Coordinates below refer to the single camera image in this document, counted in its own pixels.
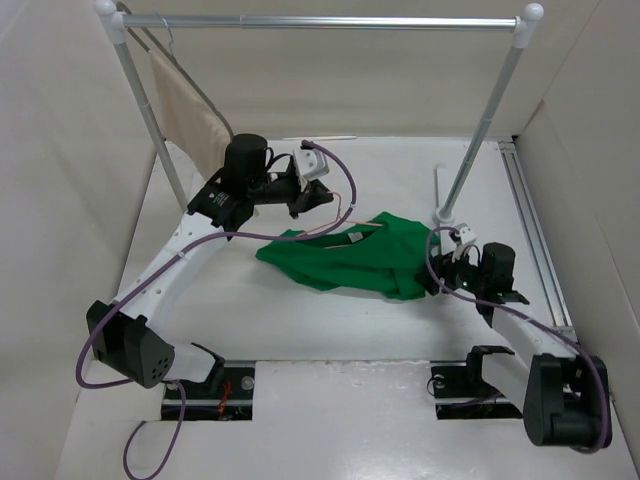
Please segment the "pink wire hanger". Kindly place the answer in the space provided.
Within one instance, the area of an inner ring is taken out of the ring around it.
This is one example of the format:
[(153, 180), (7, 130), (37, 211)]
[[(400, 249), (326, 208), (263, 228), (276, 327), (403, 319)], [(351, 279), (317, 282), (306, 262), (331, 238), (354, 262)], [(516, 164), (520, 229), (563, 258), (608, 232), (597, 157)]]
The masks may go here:
[[(342, 218), (342, 196), (340, 193), (336, 192), (336, 191), (330, 191), (330, 194), (332, 194), (336, 199), (337, 199), (337, 209), (336, 209), (336, 215), (335, 218), (333, 220), (331, 220), (328, 223), (324, 223), (321, 224), (317, 227), (314, 227), (312, 229), (303, 231), (301, 233), (298, 234), (299, 238), (302, 237), (307, 237), (307, 236), (311, 236), (312, 234), (316, 234), (319, 233), (321, 230), (325, 229), (325, 228), (329, 228), (329, 227), (333, 227), (336, 226), (338, 224), (338, 222), (340, 221), (340, 219)], [(346, 224), (351, 225), (351, 226), (368, 226), (371, 227), (373, 229), (385, 229), (386, 226), (384, 224), (380, 224), (380, 223), (376, 223), (376, 222), (359, 222), (359, 221), (352, 221), (352, 220), (346, 220), (345, 221)], [(363, 232), (352, 232), (348, 234), (348, 241), (347, 242), (343, 242), (342, 244), (339, 245), (328, 245), (325, 246), (326, 250), (331, 250), (331, 249), (340, 249), (340, 248), (347, 248), (351, 245), (355, 245), (356, 243), (359, 243), (360, 241), (365, 239), (365, 234)]]

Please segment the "green t shirt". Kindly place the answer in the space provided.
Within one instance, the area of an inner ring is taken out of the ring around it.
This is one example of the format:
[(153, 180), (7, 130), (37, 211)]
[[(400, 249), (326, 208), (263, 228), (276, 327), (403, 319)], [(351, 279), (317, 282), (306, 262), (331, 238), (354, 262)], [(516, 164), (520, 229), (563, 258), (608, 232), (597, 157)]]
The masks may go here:
[(425, 296), (415, 275), (425, 266), (427, 236), (424, 224), (382, 212), (367, 225), (296, 242), (271, 242), (256, 258), (301, 285), (330, 291), (354, 288), (392, 300)]

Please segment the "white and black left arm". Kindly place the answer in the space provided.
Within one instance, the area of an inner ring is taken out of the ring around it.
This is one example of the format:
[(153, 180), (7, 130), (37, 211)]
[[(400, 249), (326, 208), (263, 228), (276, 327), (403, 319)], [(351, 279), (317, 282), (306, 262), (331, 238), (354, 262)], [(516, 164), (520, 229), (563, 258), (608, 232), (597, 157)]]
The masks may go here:
[(232, 238), (246, 237), (242, 226), (258, 205), (282, 204), (296, 218), (332, 202), (321, 179), (333, 157), (304, 140), (285, 154), (285, 170), (268, 141), (256, 134), (234, 136), (224, 160), (192, 197), (170, 239), (150, 264), (111, 302), (87, 311), (89, 338), (81, 353), (94, 354), (118, 372), (122, 383), (150, 389), (187, 380), (201, 396), (222, 387), (221, 358), (195, 343), (174, 345), (162, 336), (174, 304), (199, 271)]

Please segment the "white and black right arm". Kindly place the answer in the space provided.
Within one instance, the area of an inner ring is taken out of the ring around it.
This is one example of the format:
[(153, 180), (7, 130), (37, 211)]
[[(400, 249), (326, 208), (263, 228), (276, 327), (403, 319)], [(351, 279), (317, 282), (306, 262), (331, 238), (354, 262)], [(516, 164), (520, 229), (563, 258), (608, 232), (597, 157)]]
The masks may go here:
[(505, 347), (476, 347), (462, 381), (473, 393), (496, 389), (521, 413), (529, 440), (584, 454), (612, 440), (604, 362), (564, 334), (534, 320), (529, 300), (514, 288), (515, 251), (483, 246), (472, 264), (466, 248), (428, 255), (416, 281), (432, 296), (451, 293), (474, 304)]

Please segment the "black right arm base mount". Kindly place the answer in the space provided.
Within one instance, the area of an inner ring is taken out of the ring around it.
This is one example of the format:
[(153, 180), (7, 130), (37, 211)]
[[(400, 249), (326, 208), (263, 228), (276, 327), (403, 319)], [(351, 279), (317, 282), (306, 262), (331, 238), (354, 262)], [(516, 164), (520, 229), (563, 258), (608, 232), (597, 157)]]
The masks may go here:
[(427, 392), (435, 399), (437, 420), (522, 419), (521, 412), (481, 376), (486, 356), (514, 355), (504, 346), (474, 346), (464, 360), (434, 361)]

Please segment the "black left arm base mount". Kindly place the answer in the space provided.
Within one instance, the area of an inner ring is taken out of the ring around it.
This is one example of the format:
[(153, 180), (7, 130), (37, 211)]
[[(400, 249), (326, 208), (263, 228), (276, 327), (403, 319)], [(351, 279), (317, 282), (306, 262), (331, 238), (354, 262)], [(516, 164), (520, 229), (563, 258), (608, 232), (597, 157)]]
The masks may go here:
[(214, 354), (213, 372), (202, 383), (181, 380), (186, 407), (184, 421), (251, 421), (256, 362), (225, 360)]

